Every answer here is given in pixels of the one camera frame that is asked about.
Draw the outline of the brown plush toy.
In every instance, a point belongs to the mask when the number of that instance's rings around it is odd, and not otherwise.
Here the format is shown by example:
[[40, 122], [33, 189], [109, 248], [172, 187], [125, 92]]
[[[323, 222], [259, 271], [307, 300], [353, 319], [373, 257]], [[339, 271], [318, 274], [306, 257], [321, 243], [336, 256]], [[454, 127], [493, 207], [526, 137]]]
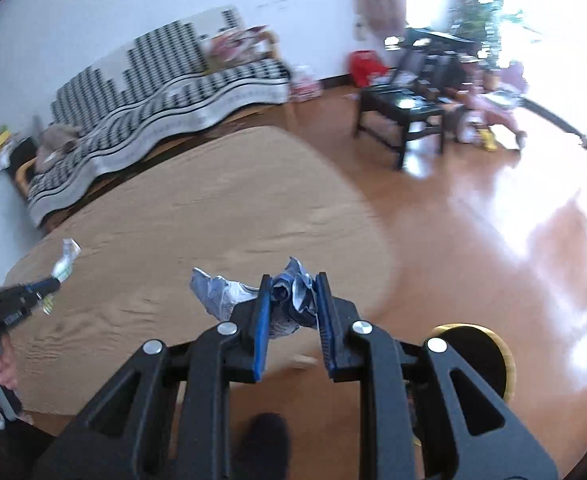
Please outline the brown plush toy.
[[80, 128], [53, 124], [39, 138], [35, 159], [36, 174], [44, 174], [51, 169], [60, 158], [72, 152], [80, 140]]

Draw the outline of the potted green plant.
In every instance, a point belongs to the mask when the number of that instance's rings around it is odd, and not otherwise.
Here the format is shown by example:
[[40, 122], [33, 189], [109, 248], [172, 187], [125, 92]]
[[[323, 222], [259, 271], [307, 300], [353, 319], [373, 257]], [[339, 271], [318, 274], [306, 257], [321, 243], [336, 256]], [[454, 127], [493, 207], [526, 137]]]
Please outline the potted green plant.
[[501, 53], [499, 21], [504, 0], [453, 0], [450, 33], [473, 42], [474, 54], [492, 66]]

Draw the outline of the white cabinet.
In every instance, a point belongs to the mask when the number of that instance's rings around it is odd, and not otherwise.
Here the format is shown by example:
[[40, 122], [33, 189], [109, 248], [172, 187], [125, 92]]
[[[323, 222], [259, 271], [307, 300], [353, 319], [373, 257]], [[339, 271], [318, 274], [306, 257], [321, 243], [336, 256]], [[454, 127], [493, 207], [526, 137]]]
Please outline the white cabinet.
[[0, 286], [13, 266], [43, 237], [8, 172], [0, 170]]

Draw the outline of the black wooden chair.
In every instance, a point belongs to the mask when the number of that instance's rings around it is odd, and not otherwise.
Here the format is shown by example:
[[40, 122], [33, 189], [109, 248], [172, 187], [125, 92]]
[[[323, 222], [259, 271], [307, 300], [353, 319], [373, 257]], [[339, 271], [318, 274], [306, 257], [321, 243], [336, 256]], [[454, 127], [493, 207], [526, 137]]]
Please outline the black wooden chair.
[[[453, 102], [446, 90], [457, 90], [465, 81], [461, 55], [477, 53], [478, 43], [449, 32], [409, 27], [397, 47], [400, 56], [390, 76], [359, 90], [353, 136], [366, 133], [384, 145], [397, 158], [394, 168], [401, 170], [407, 145], [413, 141], [436, 136], [439, 151], [444, 151], [444, 106]], [[399, 138], [392, 141], [367, 126], [367, 113], [392, 122]]]

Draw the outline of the red white plastic bag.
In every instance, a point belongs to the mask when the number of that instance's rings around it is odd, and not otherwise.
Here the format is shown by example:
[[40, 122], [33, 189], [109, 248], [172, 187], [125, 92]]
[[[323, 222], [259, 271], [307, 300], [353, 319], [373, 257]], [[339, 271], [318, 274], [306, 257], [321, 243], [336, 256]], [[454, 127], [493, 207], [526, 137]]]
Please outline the red white plastic bag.
[[292, 68], [290, 80], [290, 100], [305, 102], [319, 98], [323, 93], [322, 83], [315, 77], [309, 66], [299, 65]]

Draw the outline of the blue wrapper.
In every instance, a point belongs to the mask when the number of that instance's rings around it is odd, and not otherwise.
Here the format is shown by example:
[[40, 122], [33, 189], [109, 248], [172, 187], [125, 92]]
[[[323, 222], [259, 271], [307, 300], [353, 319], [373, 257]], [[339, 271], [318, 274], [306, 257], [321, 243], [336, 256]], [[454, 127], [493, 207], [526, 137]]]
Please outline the blue wrapper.
[[[301, 327], [316, 330], [314, 284], [312, 275], [295, 257], [272, 278], [268, 293], [270, 338], [290, 336]], [[205, 311], [220, 322], [229, 321], [238, 304], [258, 298], [258, 287], [212, 276], [199, 268], [192, 269], [189, 287]]]

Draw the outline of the black white striped sofa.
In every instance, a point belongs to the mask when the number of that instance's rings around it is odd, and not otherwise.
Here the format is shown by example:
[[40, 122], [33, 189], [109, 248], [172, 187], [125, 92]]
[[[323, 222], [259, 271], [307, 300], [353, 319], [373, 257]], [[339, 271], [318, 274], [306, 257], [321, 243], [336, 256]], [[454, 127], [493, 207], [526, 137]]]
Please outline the black white striped sofa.
[[28, 185], [34, 226], [171, 136], [208, 130], [250, 106], [287, 103], [291, 72], [277, 56], [224, 68], [206, 58], [206, 40], [243, 27], [235, 6], [206, 10], [146, 32], [60, 87], [44, 124], [77, 128], [78, 143]]

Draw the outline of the black gold-rimmed trash bin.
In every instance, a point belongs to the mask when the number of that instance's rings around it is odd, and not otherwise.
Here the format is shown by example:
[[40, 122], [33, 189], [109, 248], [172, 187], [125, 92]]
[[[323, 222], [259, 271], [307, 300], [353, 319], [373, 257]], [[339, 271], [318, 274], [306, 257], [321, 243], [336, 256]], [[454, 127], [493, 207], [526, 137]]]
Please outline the black gold-rimmed trash bin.
[[511, 401], [516, 390], [516, 363], [497, 333], [477, 324], [450, 323], [435, 327], [430, 336], [443, 339], [506, 403]]

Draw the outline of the pink patterned cushion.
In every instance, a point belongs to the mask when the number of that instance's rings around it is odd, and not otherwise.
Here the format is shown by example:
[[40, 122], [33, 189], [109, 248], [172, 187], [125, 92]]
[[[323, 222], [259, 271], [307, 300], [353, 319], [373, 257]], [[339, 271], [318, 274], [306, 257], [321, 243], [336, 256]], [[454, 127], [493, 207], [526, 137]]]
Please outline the pink patterned cushion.
[[272, 52], [272, 35], [266, 26], [232, 28], [205, 43], [206, 60], [212, 72], [260, 61]]

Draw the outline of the pink kids tricycle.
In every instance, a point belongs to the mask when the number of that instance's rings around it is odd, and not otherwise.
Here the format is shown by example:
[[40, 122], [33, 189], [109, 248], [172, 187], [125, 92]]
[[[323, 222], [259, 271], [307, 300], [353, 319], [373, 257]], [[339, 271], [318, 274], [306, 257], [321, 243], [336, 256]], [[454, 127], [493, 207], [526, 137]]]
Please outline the pink kids tricycle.
[[519, 127], [513, 113], [499, 104], [487, 99], [484, 87], [484, 76], [487, 70], [480, 61], [461, 62], [461, 68], [465, 71], [466, 80], [456, 90], [450, 89], [453, 98], [465, 107], [479, 115], [481, 124], [485, 127], [503, 126], [515, 137], [517, 149], [521, 152], [525, 148], [527, 134]]

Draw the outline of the silver blister pill pack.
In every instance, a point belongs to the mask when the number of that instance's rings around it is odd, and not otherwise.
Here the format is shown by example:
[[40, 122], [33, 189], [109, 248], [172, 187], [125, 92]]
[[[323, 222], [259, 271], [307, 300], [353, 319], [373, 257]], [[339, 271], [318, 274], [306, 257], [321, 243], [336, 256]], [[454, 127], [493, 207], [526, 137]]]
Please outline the silver blister pill pack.
[[[82, 248], [80, 248], [80, 245], [75, 240], [65, 238], [63, 240], [62, 256], [54, 264], [51, 276], [56, 278], [60, 283], [67, 280], [72, 274], [74, 261], [80, 255], [81, 251]], [[56, 294], [53, 292], [47, 295], [42, 301], [43, 312], [46, 315], [51, 315], [52, 310], [54, 310], [54, 296]]]

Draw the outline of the yellow toy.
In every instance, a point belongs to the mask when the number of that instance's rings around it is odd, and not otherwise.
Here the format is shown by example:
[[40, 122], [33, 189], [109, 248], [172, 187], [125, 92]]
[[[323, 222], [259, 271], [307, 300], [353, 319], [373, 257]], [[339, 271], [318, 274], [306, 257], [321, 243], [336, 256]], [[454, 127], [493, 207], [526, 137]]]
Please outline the yellow toy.
[[479, 128], [478, 136], [484, 151], [495, 152], [497, 150], [497, 142], [495, 136], [489, 128]]

